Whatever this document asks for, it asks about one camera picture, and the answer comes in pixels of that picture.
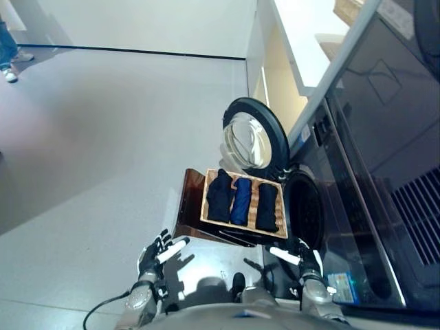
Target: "white countertop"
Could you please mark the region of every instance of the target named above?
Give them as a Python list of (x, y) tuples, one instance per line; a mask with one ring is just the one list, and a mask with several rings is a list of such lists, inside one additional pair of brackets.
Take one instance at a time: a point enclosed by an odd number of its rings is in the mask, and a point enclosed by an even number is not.
[(273, 0), (298, 91), (310, 96), (330, 61), (316, 35), (343, 39), (349, 26), (333, 13), (335, 0)]

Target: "washing machine drum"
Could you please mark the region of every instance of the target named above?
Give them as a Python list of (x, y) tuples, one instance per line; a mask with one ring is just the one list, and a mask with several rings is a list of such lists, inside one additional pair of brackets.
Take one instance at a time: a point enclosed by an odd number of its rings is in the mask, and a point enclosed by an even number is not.
[(284, 204), (290, 234), (319, 250), (324, 234), (322, 201), (318, 187), (306, 172), (297, 170), (291, 174), (284, 188)]

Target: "round glass window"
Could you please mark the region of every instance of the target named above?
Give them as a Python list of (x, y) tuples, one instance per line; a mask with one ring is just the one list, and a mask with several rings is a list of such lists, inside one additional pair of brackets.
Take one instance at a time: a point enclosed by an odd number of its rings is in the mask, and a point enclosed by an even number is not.
[(223, 131), (232, 157), (241, 168), (265, 168), (272, 158), (269, 136), (254, 116), (238, 112)]

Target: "vent grille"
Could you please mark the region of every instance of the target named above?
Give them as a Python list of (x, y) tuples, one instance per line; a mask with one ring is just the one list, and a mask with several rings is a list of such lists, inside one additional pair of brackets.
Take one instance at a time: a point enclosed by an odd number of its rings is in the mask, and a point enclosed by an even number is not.
[(391, 194), (424, 265), (440, 263), (440, 170), (423, 174)]

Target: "white sneaker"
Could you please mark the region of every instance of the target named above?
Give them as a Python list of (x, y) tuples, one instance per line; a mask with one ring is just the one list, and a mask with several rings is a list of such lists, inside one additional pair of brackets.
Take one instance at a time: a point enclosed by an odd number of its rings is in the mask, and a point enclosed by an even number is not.
[(16, 54), (16, 56), (11, 60), (12, 63), (17, 62), (29, 62), (34, 59), (34, 55), (31, 53), (27, 53), (24, 50), (19, 50), (19, 52)]
[(5, 79), (8, 83), (15, 83), (19, 79), (10, 67), (1, 70), (1, 73), (5, 76)]

